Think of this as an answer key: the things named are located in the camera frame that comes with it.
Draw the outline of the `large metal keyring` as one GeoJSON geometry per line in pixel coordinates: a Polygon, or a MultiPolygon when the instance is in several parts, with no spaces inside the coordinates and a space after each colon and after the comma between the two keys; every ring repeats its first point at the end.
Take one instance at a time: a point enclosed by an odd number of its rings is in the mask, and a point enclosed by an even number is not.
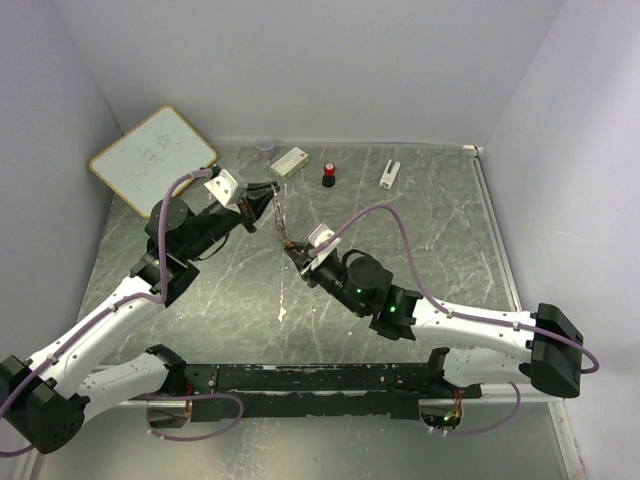
{"type": "Polygon", "coordinates": [[[279,187],[276,183],[271,184],[272,190],[272,205],[274,209],[274,221],[281,221],[285,224],[284,215],[281,208],[280,199],[278,196],[279,187]]]}

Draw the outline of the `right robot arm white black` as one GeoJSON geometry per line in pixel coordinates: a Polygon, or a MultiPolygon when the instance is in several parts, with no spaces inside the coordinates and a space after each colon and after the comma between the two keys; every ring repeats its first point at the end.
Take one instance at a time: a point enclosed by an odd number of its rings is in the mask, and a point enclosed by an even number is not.
{"type": "Polygon", "coordinates": [[[284,251],[311,288],[321,287],[351,313],[393,341],[440,341],[448,348],[424,374],[426,390],[443,398],[471,384],[528,382],[560,398],[580,394],[584,337],[555,305],[534,312],[485,310],[440,300],[393,284],[393,274],[357,249],[311,256],[309,243],[284,251]]]}

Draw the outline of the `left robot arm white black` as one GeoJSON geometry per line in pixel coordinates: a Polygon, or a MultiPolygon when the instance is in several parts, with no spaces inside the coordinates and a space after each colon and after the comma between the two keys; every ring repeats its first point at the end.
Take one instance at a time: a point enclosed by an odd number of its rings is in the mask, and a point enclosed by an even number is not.
{"type": "Polygon", "coordinates": [[[71,440],[83,424],[138,396],[173,399],[187,385],[186,362],[156,345],[121,365],[96,366],[140,323],[174,303],[199,274],[195,261],[231,231],[256,222],[280,190],[275,182],[226,186],[219,179],[214,201],[199,214],[171,193],[147,223],[147,250],[116,289],[89,315],[43,349],[1,363],[1,417],[26,440],[2,452],[48,454],[71,440]]]}

